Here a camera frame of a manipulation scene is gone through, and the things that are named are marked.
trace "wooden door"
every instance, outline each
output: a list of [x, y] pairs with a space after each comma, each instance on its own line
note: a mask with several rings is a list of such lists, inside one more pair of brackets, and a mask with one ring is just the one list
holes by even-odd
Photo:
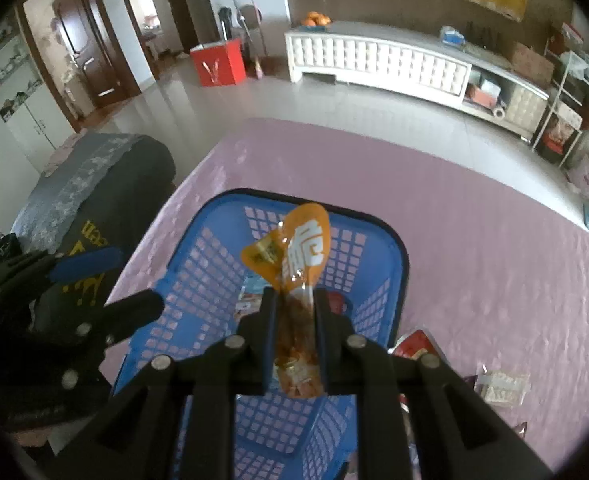
[[30, 163], [41, 173], [54, 153], [54, 148], [33, 119], [28, 107], [22, 104], [6, 125]]
[[199, 40], [196, 37], [188, 2], [186, 0], [168, 0], [168, 3], [172, 18], [177, 26], [179, 40], [183, 45], [183, 51], [189, 52], [192, 47], [199, 44]]
[[55, 0], [54, 15], [68, 50], [84, 74], [98, 108], [122, 101], [126, 92], [97, 35], [88, 0]]
[[46, 85], [41, 85], [26, 99], [26, 106], [43, 133], [56, 148], [74, 134], [74, 129], [70, 126]]

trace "bag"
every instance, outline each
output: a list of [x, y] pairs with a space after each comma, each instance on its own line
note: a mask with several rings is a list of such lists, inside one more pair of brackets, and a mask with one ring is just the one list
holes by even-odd
[[243, 263], [281, 293], [274, 365], [281, 389], [289, 397], [309, 399], [323, 394], [312, 290], [329, 251], [329, 216], [315, 203], [296, 207], [276, 229], [241, 251]]
[[578, 188], [579, 193], [589, 198], [589, 156], [584, 155], [581, 161], [567, 171], [567, 179]]

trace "pink bed sheet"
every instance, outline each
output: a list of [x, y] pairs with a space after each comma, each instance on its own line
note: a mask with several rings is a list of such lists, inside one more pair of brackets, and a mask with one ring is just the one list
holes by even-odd
[[[110, 300], [152, 285], [197, 211], [249, 187], [363, 211], [388, 222], [410, 259], [400, 332], [426, 326], [462, 375], [479, 364], [529, 373], [526, 441], [559, 466], [589, 428], [589, 233], [521, 193], [381, 140], [254, 119], [178, 187]], [[127, 344], [110, 349], [113, 381]]]

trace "glossy floor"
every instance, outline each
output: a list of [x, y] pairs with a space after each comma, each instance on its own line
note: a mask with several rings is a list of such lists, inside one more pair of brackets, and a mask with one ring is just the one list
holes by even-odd
[[329, 79], [306, 76], [292, 84], [284, 72], [238, 86], [201, 88], [191, 61], [181, 60], [99, 131], [147, 134], [164, 142], [178, 184], [250, 117], [318, 124], [431, 153], [513, 187], [583, 226], [581, 200], [567, 189], [561, 172], [513, 134], [437, 104]]

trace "paper towel roll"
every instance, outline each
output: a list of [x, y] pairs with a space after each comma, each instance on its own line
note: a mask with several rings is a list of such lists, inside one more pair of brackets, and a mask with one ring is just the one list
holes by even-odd
[[499, 121], [502, 121], [505, 118], [505, 110], [503, 110], [502, 106], [495, 106], [492, 108], [492, 115]]

